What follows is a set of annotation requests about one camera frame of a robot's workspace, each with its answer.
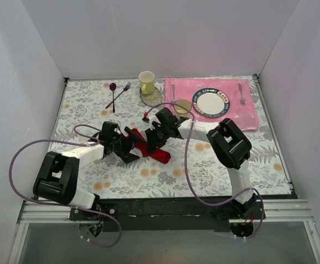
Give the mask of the red cloth napkin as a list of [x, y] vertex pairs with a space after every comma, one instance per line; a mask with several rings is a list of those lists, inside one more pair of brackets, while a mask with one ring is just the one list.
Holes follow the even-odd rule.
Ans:
[[157, 149], [154, 152], [148, 153], [147, 144], [137, 142], [135, 147], [141, 151], [143, 157], [152, 157], [154, 160], [157, 160], [163, 164], [167, 164], [171, 159], [170, 153], [161, 149]]

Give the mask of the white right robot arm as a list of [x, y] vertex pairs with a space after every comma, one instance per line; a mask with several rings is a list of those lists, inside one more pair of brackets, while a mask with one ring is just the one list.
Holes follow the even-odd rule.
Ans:
[[[149, 124], [146, 130], [147, 152], [154, 152], [165, 145], [169, 138], [186, 141], [184, 167], [187, 184], [193, 196], [202, 204], [211, 207], [230, 206], [238, 217], [248, 217], [256, 202], [256, 193], [251, 187], [249, 158], [252, 145], [233, 120], [223, 119], [218, 123], [199, 122], [194, 118], [176, 117], [169, 108], [164, 107], [155, 115], [145, 112], [142, 119]], [[224, 202], [203, 201], [193, 189], [187, 167], [187, 153], [191, 139], [211, 145], [219, 162], [227, 169], [231, 184], [231, 198]]]

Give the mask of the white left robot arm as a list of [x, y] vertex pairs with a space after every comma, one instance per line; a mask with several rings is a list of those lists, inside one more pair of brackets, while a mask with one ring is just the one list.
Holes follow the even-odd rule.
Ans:
[[50, 151], [42, 162], [34, 183], [33, 193], [62, 205], [82, 208], [87, 219], [94, 220], [100, 216], [101, 207], [95, 203], [96, 195], [78, 188], [80, 169], [115, 153], [125, 163], [140, 157], [130, 153], [137, 143], [146, 143], [129, 127], [124, 135], [115, 122], [104, 122], [102, 129], [93, 135], [86, 146], [74, 148], [61, 153]]

